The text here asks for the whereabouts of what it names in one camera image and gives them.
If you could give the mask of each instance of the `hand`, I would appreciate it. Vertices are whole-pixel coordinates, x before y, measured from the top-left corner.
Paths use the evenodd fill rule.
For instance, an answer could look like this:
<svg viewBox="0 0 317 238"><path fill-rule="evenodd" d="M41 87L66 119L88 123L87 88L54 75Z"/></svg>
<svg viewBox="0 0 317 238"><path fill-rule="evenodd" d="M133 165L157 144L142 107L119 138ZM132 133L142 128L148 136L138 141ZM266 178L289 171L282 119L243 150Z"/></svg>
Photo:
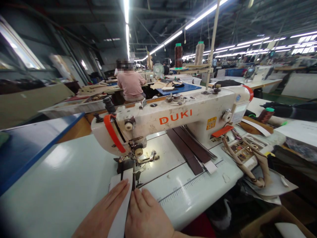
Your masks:
<svg viewBox="0 0 317 238"><path fill-rule="evenodd" d="M124 232L126 238L172 238L174 228L150 192L135 189L131 192Z"/></svg>
<svg viewBox="0 0 317 238"><path fill-rule="evenodd" d="M128 179L118 183L80 223L72 237L107 237L113 220L128 193Z"/></svg>

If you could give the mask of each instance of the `brown leather strip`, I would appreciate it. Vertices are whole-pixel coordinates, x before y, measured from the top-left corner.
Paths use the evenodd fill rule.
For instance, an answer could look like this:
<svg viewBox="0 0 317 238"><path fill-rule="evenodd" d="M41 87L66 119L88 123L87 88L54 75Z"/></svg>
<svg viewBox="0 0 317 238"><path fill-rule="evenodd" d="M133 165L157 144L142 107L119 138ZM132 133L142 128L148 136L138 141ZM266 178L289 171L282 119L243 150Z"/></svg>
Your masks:
<svg viewBox="0 0 317 238"><path fill-rule="evenodd" d="M203 148L201 148L192 138L190 138L190 136L187 135L181 127L176 127L173 130L185 142L185 144L191 149L191 151L202 163L205 164L210 161L210 155Z"/></svg>
<svg viewBox="0 0 317 238"><path fill-rule="evenodd" d="M191 149L182 141L182 139L172 129L167 130L167 135L176 146L177 150L182 154L184 159L187 161L189 167L192 169L195 175L203 172L202 167L195 158L194 153Z"/></svg>

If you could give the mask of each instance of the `green floor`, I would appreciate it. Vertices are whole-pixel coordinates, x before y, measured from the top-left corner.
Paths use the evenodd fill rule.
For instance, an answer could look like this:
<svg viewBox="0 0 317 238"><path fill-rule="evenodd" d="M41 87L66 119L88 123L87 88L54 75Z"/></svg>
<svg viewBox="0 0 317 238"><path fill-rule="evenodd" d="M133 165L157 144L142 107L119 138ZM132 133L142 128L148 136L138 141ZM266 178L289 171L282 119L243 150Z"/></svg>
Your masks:
<svg viewBox="0 0 317 238"><path fill-rule="evenodd" d="M291 97L291 96L284 96L281 95L282 91L273 91L271 93L263 93L263 99L273 101L273 102L279 102L279 103L284 103L284 104L300 104L308 101L309 99L304 99L304 98L296 98L296 97Z"/></svg>

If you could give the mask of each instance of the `sticker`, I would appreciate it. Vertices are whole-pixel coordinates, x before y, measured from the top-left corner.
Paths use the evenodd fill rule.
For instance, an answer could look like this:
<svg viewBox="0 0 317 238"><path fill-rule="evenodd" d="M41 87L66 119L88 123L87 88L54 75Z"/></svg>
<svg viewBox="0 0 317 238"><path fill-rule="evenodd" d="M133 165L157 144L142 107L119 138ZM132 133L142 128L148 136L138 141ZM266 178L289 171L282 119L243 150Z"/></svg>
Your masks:
<svg viewBox="0 0 317 238"><path fill-rule="evenodd" d="M241 98L241 95L238 94L238 96L235 98L235 101L236 101L236 102L240 101L240 98Z"/></svg>
<svg viewBox="0 0 317 238"><path fill-rule="evenodd" d="M206 131L211 129L211 128L214 128L216 126L216 121L217 121L217 117L213 117L213 118L208 119Z"/></svg>

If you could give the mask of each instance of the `pink shirt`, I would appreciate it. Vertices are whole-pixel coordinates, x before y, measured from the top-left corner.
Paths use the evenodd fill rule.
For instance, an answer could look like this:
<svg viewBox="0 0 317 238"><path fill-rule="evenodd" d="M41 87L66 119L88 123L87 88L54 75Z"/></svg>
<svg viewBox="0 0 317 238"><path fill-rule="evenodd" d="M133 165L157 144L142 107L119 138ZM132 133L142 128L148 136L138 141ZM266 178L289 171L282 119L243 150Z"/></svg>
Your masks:
<svg viewBox="0 0 317 238"><path fill-rule="evenodd" d="M123 89L123 94L127 97L138 96L143 93L141 85L145 84L145 79L135 71L126 71L118 74L118 86Z"/></svg>

